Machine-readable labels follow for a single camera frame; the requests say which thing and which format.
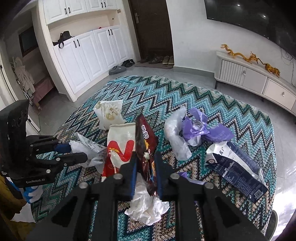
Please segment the left hand blue white glove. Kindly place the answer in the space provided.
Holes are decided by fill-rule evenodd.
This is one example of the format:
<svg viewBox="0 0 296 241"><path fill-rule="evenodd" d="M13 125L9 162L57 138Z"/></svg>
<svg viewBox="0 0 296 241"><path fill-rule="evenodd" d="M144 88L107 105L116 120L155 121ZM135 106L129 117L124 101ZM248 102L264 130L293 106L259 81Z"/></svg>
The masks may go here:
<svg viewBox="0 0 296 241"><path fill-rule="evenodd" d="M43 186L33 186L33 187L26 187L26 188L18 188L9 177L6 177L5 179L6 184L8 185L10 191L12 194L16 194L17 197L20 197L22 195L23 199L29 203L32 204L36 201L38 201L41 198L41 195L43 194Z"/></svg>

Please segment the yellow sleeve forearm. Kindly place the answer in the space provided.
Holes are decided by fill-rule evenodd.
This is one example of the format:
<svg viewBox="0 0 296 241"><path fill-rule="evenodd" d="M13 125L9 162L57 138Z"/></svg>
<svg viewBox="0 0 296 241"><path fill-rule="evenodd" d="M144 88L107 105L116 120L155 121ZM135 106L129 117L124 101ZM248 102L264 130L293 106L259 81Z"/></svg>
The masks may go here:
<svg viewBox="0 0 296 241"><path fill-rule="evenodd" d="M35 228L34 222L12 221L19 214L26 202L17 199L8 187L8 181L1 176L1 240L26 240Z"/></svg>

